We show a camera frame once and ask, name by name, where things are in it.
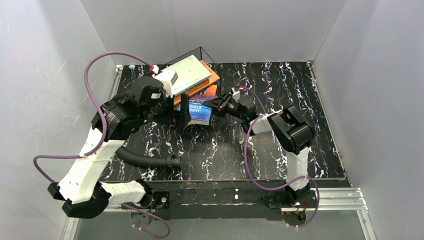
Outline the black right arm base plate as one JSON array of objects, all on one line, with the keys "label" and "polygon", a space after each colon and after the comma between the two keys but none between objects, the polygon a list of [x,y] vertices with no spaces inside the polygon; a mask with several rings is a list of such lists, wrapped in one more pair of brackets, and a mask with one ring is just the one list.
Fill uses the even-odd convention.
[{"label": "black right arm base plate", "polygon": [[293,190],[290,187],[278,191],[267,191],[260,197],[270,209],[288,208],[285,214],[303,214],[307,208],[315,209],[320,205],[320,198],[315,190],[307,185],[304,188]]}]

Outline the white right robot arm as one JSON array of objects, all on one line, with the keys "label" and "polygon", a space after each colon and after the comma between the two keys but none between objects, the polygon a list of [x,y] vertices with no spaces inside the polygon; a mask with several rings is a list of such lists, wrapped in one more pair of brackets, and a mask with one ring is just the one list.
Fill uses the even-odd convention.
[{"label": "white right robot arm", "polygon": [[214,99],[203,104],[211,108],[212,114],[223,118],[231,115],[241,120],[240,125],[246,137],[244,140],[243,156],[247,158],[249,137],[272,132],[277,137],[280,146],[285,151],[287,161],[286,183],[277,187],[265,187],[253,177],[249,162],[244,160],[245,171],[254,185],[268,192],[283,191],[285,201],[295,204],[302,201],[310,192],[308,175],[308,156],[312,142],[316,136],[314,127],[295,106],[269,112],[264,110],[258,114],[256,103],[260,102],[256,93],[240,93],[244,87],[232,88]]}]

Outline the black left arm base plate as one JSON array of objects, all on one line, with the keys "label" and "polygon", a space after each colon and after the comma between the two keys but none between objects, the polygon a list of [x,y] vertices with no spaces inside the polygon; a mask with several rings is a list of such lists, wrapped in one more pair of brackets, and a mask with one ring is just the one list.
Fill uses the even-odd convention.
[{"label": "black left arm base plate", "polygon": [[150,191],[145,194],[143,206],[151,210],[168,209],[170,206],[169,191]]}]

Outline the wooden two-tier shelf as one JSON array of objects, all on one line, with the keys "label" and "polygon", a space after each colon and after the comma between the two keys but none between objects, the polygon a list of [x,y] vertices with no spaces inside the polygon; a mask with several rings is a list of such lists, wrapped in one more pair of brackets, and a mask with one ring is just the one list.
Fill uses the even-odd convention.
[{"label": "wooden two-tier shelf", "polygon": [[192,97],[220,80],[220,75],[213,70],[214,65],[215,61],[201,46],[162,65],[163,69],[177,74],[171,88],[175,107],[180,104],[182,94]]}]

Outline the pale green file folder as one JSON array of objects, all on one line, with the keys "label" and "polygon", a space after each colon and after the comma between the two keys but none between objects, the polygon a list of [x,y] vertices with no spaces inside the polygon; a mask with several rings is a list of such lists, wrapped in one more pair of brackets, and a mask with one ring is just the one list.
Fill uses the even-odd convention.
[{"label": "pale green file folder", "polygon": [[176,78],[171,80],[170,94],[172,96],[177,96],[212,76],[193,54],[164,68],[161,72],[176,74]]}]

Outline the aluminium table frame rail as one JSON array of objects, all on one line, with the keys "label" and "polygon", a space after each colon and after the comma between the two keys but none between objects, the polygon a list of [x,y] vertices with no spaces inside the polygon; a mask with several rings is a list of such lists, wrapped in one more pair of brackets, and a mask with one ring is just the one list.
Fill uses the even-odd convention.
[{"label": "aluminium table frame rail", "polygon": [[305,212],[307,225],[290,226],[292,240],[374,240],[368,207],[361,189],[347,179],[334,141],[310,62],[280,62],[290,102],[316,126],[308,172],[318,184],[318,210]]}]

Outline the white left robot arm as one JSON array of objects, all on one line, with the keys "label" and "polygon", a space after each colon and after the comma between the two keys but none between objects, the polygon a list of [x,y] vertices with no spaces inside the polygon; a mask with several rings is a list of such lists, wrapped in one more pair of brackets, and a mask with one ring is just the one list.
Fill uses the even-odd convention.
[{"label": "white left robot arm", "polygon": [[100,106],[92,120],[86,142],[65,177],[48,186],[54,199],[62,200],[68,217],[92,219],[107,207],[139,203],[148,186],[143,180],[106,183],[100,175],[113,154],[142,125],[155,122],[186,127],[191,117],[188,95],[181,97],[181,108],[175,109],[173,90],[178,74],[164,69],[153,76],[135,79],[125,93],[116,94]]}]

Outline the blue Jane Eyre book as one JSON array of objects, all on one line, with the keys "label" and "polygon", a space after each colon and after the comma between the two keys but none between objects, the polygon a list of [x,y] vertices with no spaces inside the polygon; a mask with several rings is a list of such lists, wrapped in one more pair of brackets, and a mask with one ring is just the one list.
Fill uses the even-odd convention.
[{"label": "blue Jane Eyre book", "polygon": [[210,85],[189,99],[188,110],[191,120],[188,125],[210,125],[212,109],[204,105],[204,102],[213,100],[216,97],[217,89],[216,84]]}]

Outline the orange green treehouse book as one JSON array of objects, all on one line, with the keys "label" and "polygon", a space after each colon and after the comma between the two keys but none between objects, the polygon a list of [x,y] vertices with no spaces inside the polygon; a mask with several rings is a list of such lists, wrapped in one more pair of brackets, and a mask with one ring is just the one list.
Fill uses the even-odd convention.
[{"label": "orange green treehouse book", "polygon": [[182,94],[188,94],[189,97],[193,96],[196,93],[200,92],[201,90],[205,89],[207,86],[212,85],[213,83],[214,83],[213,81],[207,79],[207,80],[204,80],[203,82],[199,83],[198,85],[182,92],[181,94],[176,95],[174,97],[174,104],[176,105],[176,104],[181,102]]}]

